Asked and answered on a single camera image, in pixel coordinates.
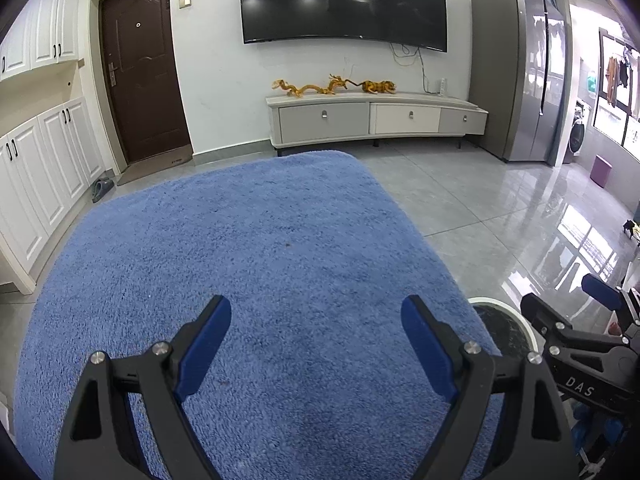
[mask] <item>blue rug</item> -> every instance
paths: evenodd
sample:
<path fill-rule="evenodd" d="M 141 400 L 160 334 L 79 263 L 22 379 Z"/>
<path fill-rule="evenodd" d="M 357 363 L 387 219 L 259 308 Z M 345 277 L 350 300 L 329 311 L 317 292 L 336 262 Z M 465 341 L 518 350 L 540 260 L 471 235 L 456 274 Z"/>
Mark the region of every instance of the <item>blue rug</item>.
<path fill-rule="evenodd" d="M 448 405 L 402 330 L 409 294 L 495 351 L 444 264 L 352 156 L 167 182 L 91 210 L 43 287 L 15 388 L 18 448 L 38 475 L 52 478 L 89 354 L 171 339 L 215 293 L 231 302 L 231 327 L 184 411 L 224 480 L 411 476 Z M 139 399 L 134 410 L 152 472 L 166 476 Z M 470 473 L 488 445 L 482 436 Z"/>

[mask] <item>washing machine door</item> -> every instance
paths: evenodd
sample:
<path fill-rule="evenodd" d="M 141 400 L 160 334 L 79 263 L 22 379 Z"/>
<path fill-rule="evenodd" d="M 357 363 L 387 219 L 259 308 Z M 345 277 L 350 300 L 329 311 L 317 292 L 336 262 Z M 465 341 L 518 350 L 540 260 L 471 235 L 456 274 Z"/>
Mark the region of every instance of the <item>washing machine door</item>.
<path fill-rule="evenodd" d="M 569 149 L 572 153 L 578 153 L 583 142 L 584 124 L 582 124 L 582 121 L 576 121 L 574 123 L 574 127 L 571 128 L 571 135 L 569 136 Z"/>

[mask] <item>gray tile floor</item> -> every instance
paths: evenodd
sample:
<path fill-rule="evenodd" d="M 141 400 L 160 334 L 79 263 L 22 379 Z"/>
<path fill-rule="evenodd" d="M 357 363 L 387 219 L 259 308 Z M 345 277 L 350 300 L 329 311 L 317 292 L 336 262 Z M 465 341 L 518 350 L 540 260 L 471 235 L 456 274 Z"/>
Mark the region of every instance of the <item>gray tile floor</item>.
<path fill-rule="evenodd" d="M 407 139 L 374 148 L 350 142 L 340 149 L 361 160 L 398 202 L 449 267 L 469 298 L 488 296 L 518 306 L 539 294 L 580 330 L 601 332 L 609 311 L 580 289 L 587 272 L 617 283 L 634 256 L 622 233 L 629 211 L 572 164 L 505 164 L 454 139 Z M 193 162 L 116 187 L 103 200 L 233 164 L 273 156 L 256 153 L 202 166 Z M 87 205 L 48 261 L 34 294 L 0 294 L 0 392 L 12 403 L 20 346 L 53 261 Z"/>

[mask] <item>purple trash bin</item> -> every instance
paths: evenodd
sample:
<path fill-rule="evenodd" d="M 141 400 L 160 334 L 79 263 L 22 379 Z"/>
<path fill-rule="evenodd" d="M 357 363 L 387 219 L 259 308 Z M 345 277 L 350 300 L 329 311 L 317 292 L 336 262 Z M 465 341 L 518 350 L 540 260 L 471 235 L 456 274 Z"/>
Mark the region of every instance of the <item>purple trash bin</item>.
<path fill-rule="evenodd" d="M 609 173 L 611 173 L 611 165 L 601 156 L 596 155 L 596 160 L 593 161 L 593 168 L 591 168 L 591 180 L 598 186 L 605 187 L 609 179 Z"/>

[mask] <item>television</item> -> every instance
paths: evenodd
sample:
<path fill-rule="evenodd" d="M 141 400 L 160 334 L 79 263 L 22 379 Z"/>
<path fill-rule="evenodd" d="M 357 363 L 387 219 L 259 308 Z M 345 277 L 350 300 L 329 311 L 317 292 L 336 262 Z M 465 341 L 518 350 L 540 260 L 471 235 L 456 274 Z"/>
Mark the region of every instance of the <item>television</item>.
<path fill-rule="evenodd" d="M 446 0 L 241 0 L 245 43 L 359 38 L 447 51 Z"/>

